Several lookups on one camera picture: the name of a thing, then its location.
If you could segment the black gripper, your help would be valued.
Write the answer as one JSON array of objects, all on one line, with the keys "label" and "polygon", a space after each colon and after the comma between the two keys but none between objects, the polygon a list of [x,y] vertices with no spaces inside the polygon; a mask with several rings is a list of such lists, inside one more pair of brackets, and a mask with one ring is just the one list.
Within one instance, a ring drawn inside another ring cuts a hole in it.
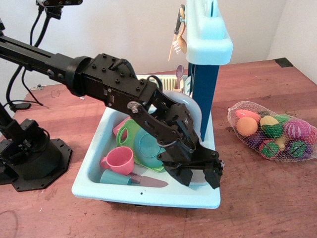
[{"label": "black gripper", "polygon": [[163,162],[169,175],[180,184],[189,186],[192,170],[201,170],[213,189],[220,187],[223,165],[217,151],[203,146],[199,141],[189,146],[180,140],[172,142],[164,149],[157,158]]}]

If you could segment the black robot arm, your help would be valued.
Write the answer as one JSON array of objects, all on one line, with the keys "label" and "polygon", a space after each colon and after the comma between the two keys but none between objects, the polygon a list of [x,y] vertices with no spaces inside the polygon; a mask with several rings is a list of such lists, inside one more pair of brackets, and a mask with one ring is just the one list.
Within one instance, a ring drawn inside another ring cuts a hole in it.
[{"label": "black robot arm", "polygon": [[201,145],[189,110],[155,83],[139,80],[129,61],[107,54],[70,58],[7,36],[0,38],[0,56],[64,84],[75,96],[90,96],[130,115],[164,149],[158,159],[179,183],[189,185],[193,170],[201,170],[212,188],[220,186],[222,161]]}]

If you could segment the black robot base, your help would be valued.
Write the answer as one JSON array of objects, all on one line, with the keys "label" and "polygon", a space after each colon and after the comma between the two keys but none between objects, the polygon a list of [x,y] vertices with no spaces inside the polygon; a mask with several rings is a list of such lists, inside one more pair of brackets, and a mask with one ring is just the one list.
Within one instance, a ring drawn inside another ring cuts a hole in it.
[{"label": "black robot base", "polygon": [[72,150],[61,139],[52,139],[35,120],[19,123],[0,108],[0,183],[18,192],[44,189],[62,176]]}]

